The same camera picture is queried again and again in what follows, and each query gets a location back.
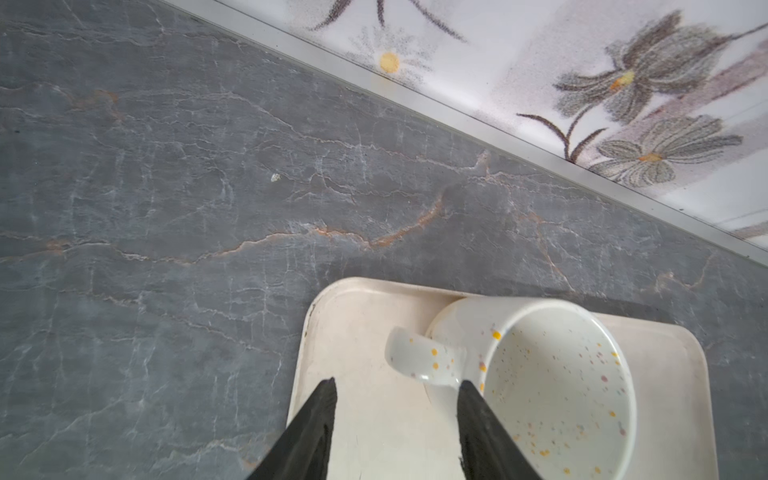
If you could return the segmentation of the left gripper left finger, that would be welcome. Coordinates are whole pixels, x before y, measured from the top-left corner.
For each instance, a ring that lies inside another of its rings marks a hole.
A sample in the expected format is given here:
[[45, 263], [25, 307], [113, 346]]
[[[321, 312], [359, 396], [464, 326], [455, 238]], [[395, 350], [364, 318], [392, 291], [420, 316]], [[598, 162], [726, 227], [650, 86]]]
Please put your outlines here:
[[328, 476], [338, 400], [333, 377], [321, 380], [248, 480]]

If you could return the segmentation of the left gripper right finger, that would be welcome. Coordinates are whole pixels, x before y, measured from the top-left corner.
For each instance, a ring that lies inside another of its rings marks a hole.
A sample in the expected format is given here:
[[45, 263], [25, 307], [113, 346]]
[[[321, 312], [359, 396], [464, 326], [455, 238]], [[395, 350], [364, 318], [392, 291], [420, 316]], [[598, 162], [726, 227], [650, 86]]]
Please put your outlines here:
[[469, 380], [459, 387], [456, 418], [467, 480], [541, 478]]

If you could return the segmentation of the beige plastic tray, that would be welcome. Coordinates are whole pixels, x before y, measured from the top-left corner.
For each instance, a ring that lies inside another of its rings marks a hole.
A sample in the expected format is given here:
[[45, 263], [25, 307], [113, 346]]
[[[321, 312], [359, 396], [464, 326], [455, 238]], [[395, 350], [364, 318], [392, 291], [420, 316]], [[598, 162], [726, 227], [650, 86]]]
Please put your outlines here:
[[[289, 407], [296, 415], [318, 383], [338, 389], [333, 479], [459, 479], [458, 428], [433, 408], [423, 383], [385, 358], [390, 332], [419, 335], [451, 303], [483, 297], [367, 278], [326, 287], [306, 315]], [[686, 329], [592, 313], [616, 340], [637, 400], [633, 454], [621, 479], [718, 475], [703, 349]]]

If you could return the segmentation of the white speckled mug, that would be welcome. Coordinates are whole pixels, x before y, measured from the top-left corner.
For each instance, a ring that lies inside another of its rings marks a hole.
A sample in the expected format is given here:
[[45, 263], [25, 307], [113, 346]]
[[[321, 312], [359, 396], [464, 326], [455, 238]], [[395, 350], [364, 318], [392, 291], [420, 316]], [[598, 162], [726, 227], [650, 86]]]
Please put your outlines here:
[[394, 328], [385, 358], [424, 384], [451, 428], [470, 382], [545, 479], [621, 479], [633, 454], [637, 400], [616, 340], [586, 309], [557, 299], [467, 297], [428, 332]]

